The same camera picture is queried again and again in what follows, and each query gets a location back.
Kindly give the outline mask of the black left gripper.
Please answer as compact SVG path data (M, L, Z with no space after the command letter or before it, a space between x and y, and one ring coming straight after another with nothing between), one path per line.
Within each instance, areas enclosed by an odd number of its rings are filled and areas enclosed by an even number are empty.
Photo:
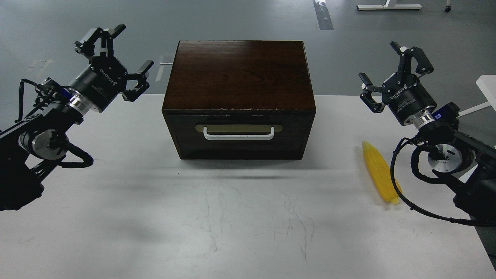
M122 92L124 101L134 102L150 87L147 78L149 69L154 65L152 60L146 60L136 73L127 74L126 68L113 57L113 40L125 29L124 24L115 28L92 28L81 41L74 43L74 51L92 61L68 87L83 95L98 112L103 112L118 93ZM95 44L98 40L103 51L96 57ZM125 90L126 81L137 83L130 90Z

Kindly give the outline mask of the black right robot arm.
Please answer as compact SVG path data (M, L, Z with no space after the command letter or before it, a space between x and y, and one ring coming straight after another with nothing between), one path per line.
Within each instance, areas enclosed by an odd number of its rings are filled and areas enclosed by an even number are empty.
M429 59L419 47L402 47L390 42L399 55L399 65L381 86L374 86L365 73L361 100L370 111L381 113L388 107L402 126L413 125L417 135L402 138L395 148L389 170L389 180L399 198L427 217L452 224L473 227L495 226L495 148L459 131L459 107L450 102L441 108L420 78L434 71ZM399 191L394 167L399 152L414 145L411 154L412 174L423 182L445 185L454 192L454 205L470 216L469 219L443 217L429 212L408 200Z

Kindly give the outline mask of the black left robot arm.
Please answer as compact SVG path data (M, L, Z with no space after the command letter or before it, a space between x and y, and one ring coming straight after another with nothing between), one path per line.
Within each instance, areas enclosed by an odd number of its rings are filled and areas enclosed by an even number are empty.
M90 154L69 141L67 131L80 125L89 110L103 112L122 94L133 102L148 88L147 60L130 74L114 55L113 40L126 29L90 29L75 51L88 59L87 68L69 85L51 78L42 83L20 79L19 116L1 132L0 209L19 210L42 196L42 181L56 168L92 166Z

